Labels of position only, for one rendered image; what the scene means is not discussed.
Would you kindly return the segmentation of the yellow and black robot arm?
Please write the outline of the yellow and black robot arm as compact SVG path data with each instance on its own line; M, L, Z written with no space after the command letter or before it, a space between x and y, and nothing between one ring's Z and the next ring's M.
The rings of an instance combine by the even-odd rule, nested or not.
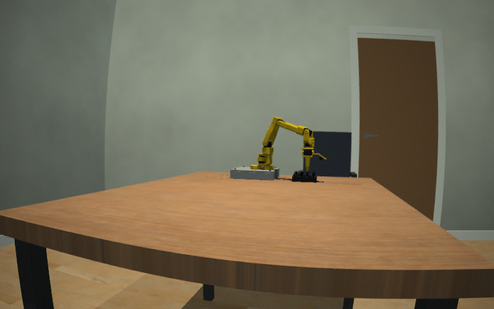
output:
M262 143L262 145L264 146L262 148L262 153L259 153L259 156L258 156L259 164L258 164L258 166L251 165L250 169L260 169L260 168L263 168L264 170L274 169L274 166L273 165L271 166L272 156L273 156L272 145L273 145L275 138L277 136L277 132L279 130L279 127L283 127L285 129L288 129L290 131L295 132L296 134L304 136L304 145L306 147L311 147L311 148L314 147L315 139L313 138L312 130L309 130L307 127L304 127L304 126L295 126L293 124L287 123L279 117L273 117L271 125L270 125L270 127L266 133L266 136L264 137L263 143ZM264 167L262 167L262 165Z

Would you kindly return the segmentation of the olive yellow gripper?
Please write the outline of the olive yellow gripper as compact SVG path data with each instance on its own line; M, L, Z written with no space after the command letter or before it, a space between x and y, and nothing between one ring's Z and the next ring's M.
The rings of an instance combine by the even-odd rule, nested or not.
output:
M306 171L309 170L310 159L313 157L313 155L319 155L320 156L319 153L314 153L314 149L311 147L306 147L306 148L303 147L302 148L302 156L303 156L303 158L306 159ZM326 158L321 155L319 159L322 160L322 158L324 160L326 160Z

